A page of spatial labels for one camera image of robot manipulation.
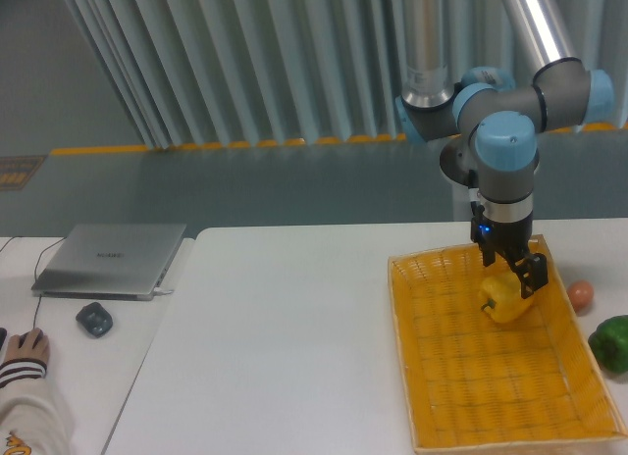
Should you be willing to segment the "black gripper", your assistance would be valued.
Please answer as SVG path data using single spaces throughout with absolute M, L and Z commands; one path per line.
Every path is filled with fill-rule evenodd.
M 499 255 L 517 275 L 521 297 L 530 298 L 549 283 L 548 261 L 542 253 L 529 252 L 533 214 L 513 223 L 500 223 L 485 215 L 485 208 L 476 205 L 471 220 L 471 240 L 479 246 L 483 265 L 489 267 Z

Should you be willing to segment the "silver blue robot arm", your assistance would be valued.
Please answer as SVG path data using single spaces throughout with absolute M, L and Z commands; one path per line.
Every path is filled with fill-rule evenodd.
M 577 57 L 555 0 L 501 0 L 533 80 L 518 87 L 488 69 L 449 75 L 445 0 L 401 0 L 407 74 L 400 101 L 423 141 L 449 137 L 441 170 L 469 193 L 470 236 L 485 265 L 502 258 L 523 297 L 549 281 L 529 249 L 540 133 L 605 120 L 614 89 Z

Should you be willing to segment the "white sleeved forearm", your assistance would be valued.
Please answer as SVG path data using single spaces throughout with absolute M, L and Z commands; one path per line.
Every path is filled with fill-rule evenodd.
M 1 365 L 2 454 L 71 453 L 46 373 L 47 365 L 38 359 Z

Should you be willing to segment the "person's hand on mouse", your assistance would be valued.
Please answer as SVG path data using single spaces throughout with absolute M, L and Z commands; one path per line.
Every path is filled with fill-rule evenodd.
M 14 334 L 7 341 L 4 362 L 18 360 L 38 361 L 48 365 L 50 342 L 48 336 L 39 328 L 25 334 Z

